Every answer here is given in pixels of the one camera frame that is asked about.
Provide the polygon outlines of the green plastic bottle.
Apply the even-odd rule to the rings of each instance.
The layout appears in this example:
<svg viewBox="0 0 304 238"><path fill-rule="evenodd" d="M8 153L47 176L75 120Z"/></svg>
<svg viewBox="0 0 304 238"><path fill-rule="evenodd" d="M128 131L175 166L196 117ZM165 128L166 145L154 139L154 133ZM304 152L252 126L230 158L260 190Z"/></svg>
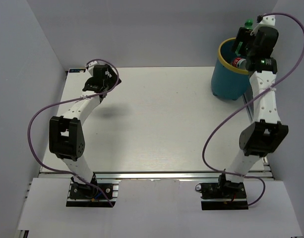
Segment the green plastic bottle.
<svg viewBox="0 0 304 238"><path fill-rule="evenodd" d="M253 25L253 20L247 19L246 22L244 23L244 26L239 28L236 40L233 45L233 50L238 56L243 54L242 48L244 47L244 43L247 42L250 36L250 33L252 31L252 25Z"/></svg>

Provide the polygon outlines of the red label water bottle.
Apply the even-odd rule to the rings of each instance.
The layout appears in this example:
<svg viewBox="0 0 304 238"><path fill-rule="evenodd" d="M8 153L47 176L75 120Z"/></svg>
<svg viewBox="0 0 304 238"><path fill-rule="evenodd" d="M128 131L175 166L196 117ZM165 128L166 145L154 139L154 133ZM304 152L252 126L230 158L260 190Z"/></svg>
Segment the red label water bottle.
<svg viewBox="0 0 304 238"><path fill-rule="evenodd" d="M246 70L246 59L241 57L236 57L232 60L231 65L238 69Z"/></svg>

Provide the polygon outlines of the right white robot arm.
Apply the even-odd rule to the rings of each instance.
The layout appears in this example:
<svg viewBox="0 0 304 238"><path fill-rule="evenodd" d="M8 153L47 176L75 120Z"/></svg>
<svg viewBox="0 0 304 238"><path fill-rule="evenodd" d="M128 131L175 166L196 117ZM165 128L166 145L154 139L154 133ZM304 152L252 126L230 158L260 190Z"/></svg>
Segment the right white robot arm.
<svg viewBox="0 0 304 238"><path fill-rule="evenodd" d="M235 192L252 166L273 153L288 134L289 128L281 123L277 112L275 89L277 63L271 57L279 37L269 26L257 30L240 28L236 42L242 42L240 54L245 56L252 90L252 123L240 134L239 152L226 171L226 180L218 183L217 192L227 198Z"/></svg>

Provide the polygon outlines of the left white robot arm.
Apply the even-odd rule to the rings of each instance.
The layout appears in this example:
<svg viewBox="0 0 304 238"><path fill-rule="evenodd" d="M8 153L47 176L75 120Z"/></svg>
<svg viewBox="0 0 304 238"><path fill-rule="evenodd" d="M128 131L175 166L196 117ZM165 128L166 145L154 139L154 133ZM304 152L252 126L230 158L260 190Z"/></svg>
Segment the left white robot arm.
<svg viewBox="0 0 304 238"><path fill-rule="evenodd" d="M87 65L90 73L80 98L61 116L53 116L49 127L49 150L61 159L73 173L72 181L82 184L81 192L88 198L98 192L94 172L85 157L85 139L82 126L92 111L98 107L107 92L121 83L109 64L98 62Z"/></svg>

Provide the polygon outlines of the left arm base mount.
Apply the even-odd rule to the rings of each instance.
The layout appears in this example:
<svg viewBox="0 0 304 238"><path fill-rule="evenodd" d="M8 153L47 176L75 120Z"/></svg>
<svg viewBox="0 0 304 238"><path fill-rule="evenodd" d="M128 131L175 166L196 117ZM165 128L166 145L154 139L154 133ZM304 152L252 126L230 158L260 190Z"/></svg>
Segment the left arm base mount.
<svg viewBox="0 0 304 238"><path fill-rule="evenodd" d="M71 177L68 190L66 207L89 207L89 208L112 208L117 199L117 185L113 183L98 183L93 176L91 183L98 186L102 191L96 188L75 181Z"/></svg>

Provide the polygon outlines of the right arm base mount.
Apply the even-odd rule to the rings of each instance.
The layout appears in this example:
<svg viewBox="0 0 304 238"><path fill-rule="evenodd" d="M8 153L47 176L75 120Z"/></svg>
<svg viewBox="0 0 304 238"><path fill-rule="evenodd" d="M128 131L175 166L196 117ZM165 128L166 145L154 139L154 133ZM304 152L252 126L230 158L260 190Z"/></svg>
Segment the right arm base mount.
<svg viewBox="0 0 304 238"><path fill-rule="evenodd" d="M233 183L221 174L217 182L204 182L195 186L201 194L203 211L248 210L248 202L243 182Z"/></svg>

